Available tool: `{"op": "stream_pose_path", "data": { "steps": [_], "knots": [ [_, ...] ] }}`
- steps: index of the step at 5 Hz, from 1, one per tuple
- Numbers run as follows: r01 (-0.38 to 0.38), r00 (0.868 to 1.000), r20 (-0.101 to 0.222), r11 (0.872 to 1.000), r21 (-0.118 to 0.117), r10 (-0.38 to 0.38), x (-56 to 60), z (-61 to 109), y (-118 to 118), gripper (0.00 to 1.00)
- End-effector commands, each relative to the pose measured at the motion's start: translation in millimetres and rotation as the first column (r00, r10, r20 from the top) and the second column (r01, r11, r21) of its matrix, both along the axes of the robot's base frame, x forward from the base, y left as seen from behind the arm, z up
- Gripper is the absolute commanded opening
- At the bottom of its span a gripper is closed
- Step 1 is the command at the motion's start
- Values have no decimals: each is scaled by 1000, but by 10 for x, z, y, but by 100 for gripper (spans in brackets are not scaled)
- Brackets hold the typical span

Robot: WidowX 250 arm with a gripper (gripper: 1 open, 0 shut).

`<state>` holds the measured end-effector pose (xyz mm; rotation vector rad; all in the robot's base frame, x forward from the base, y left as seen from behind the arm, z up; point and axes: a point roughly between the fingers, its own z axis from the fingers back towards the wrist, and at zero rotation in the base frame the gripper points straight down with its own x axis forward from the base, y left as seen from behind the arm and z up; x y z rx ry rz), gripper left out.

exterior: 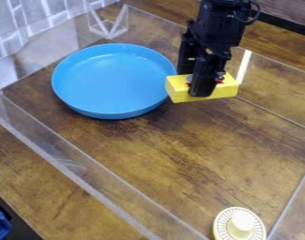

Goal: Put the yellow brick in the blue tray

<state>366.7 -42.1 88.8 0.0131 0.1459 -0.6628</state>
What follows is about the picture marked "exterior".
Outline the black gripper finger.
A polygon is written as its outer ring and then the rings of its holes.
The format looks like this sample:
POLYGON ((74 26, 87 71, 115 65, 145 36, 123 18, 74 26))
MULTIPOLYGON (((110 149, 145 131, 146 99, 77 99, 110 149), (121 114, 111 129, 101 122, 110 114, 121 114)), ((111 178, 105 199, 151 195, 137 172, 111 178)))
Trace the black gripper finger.
POLYGON ((226 59, 216 55, 201 56, 193 68, 193 81, 189 93, 193 97, 209 97, 220 81, 225 80, 226 59))
POLYGON ((177 73, 193 73, 194 62, 197 57, 198 46, 191 37, 183 36, 181 39, 181 46, 178 52, 177 73))

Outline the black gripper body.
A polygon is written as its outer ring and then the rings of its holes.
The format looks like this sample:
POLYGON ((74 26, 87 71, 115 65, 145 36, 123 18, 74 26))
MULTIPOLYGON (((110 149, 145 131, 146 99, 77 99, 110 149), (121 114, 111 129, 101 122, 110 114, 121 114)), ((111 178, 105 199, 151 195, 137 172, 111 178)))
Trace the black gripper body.
POLYGON ((181 59, 194 58, 198 50, 210 50, 222 61, 233 58, 232 47, 238 46, 245 27, 254 22, 252 4, 252 0, 201 0, 197 18, 187 20, 181 59))

